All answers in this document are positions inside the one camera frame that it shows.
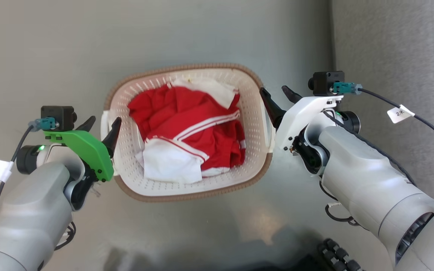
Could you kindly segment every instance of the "brown basket rim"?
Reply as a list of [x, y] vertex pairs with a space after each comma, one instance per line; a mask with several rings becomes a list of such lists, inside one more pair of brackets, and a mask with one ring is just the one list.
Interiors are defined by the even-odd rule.
[[[235, 64], [235, 63], [204, 63], [204, 64], [188, 64], [188, 65], [177, 65], [172, 67], [164, 67], [162, 69], [155, 69], [148, 72], [140, 72], [131, 76], [126, 77], [125, 79], [118, 82], [110, 91], [110, 93], [107, 96], [107, 100], [105, 101], [104, 110], [110, 110], [110, 105], [112, 104], [113, 97], [115, 96], [116, 92], [121, 88], [124, 84], [127, 84], [129, 81], [132, 81], [134, 79], [140, 79], [142, 77], [152, 76], [156, 74], [161, 73], [167, 73], [167, 72], [178, 72], [181, 70], [188, 70], [188, 69], [237, 69], [241, 72], [246, 73], [249, 75], [254, 82], [259, 87], [263, 87], [263, 83], [259, 76], [255, 74], [251, 69], [244, 65]], [[243, 183], [235, 184], [229, 187], [224, 187], [220, 189], [214, 189], [206, 192], [199, 192], [199, 193], [192, 193], [192, 194], [184, 194], [184, 195], [173, 195], [173, 196], [144, 196], [142, 194], [138, 194], [131, 190], [123, 181], [122, 177], [120, 175], [117, 175], [114, 177], [116, 183], [122, 189], [125, 194], [129, 195], [130, 197], [137, 199], [138, 201], [142, 202], [173, 202], [173, 201], [187, 201], [190, 199], [202, 199], [207, 197], [212, 197], [216, 195], [221, 195], [229, 192], [233, 192], [239, 189], [243, 189], [245, 187], [249, 187], [260, 180], [267, 170], [269, 169], [270, 162], [272, 160], [272, 153], [268, 153], [266, 156], [266, 160], [264, 161], [264, 164], [262, 165], [262, 168], [260, 171], [252, 177], [250, 180], [247, 180]]]

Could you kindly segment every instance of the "green plastic part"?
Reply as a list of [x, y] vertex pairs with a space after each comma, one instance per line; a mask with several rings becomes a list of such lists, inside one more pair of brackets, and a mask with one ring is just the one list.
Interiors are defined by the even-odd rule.
[[62, 143], [74, 151], [91, 169], [96, 178], [110, 181], [113, 177], [113, 166], [107, 147], [86, 131], [53, 132], [43, 131], [51, 142]]

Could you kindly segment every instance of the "pile of clothes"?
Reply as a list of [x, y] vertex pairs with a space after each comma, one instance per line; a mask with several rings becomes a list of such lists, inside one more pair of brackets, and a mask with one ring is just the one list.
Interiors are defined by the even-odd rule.
[[210, 78], [176, 79], [129, 104], [145, 148], [136, 155], [150, 180], [191, 184], [242, 165], [246, 141], [239, 91]]

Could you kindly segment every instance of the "red garment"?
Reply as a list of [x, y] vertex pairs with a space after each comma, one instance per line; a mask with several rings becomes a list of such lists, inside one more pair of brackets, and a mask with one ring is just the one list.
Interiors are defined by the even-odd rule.
[[207, 93], [166, 84], [137, 95], [128, 108], [146, 143], [166, 140], [200, 157], [202, 171], [225, 172], [245, 159], [238, 101], [235, 94], [224, 108]]

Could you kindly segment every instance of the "gray floor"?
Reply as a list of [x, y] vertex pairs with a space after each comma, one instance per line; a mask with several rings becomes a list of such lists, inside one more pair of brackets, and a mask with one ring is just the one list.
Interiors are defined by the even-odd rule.
[[[324, 0], [1, 1], [0, 159], [9, 158], [42, 105], [99, 118], [115, 82], [167, 65], [246, 65], [288, 108], [281, 85], [309, 94], [312, 72], [331, 68], [327, 9]], [[42, 142], [38, 133], [27, 140]], [[14, 173], [5, 194], [22, 178]], [[45, 270], [285, 266], [325, 237], [366, 270], [391, 270], [370, 233], [327, 218], [330, 199], [288, 154], [276, 153], [258, 184], [215, 198], [145, 204], [115, 182], [99, 192], [74, 214], [77, 236]]]

